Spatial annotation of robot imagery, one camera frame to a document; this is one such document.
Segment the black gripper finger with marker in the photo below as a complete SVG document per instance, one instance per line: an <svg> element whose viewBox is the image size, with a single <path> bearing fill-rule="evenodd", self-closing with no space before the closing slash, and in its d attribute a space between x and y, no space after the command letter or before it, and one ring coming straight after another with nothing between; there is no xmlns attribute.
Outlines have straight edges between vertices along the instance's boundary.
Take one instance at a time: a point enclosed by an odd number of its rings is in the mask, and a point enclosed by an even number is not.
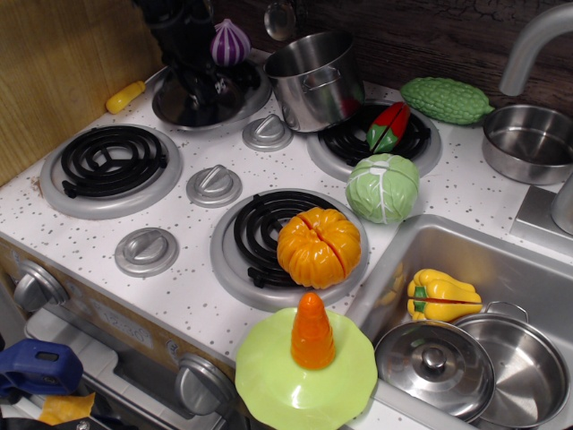
<svg viewBox="0 0 573 430"><path fill-rule="evenodd" d="M188 104L200 114L215 115L231 108L231 92L224 77L216 73L185 71L185 90Z"/></svg>

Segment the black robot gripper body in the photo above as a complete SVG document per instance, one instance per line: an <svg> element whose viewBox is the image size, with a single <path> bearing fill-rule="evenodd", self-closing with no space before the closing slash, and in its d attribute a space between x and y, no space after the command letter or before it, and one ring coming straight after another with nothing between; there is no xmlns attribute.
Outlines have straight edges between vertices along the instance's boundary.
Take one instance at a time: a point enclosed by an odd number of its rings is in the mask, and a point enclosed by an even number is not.
<svg viewBox="0 0 573 430"><path fill-rule="evenodd" d="M158 42L162 61L183 85L209 84L215 70L210 42L215 36L210 1L135 1Z"/></svg>

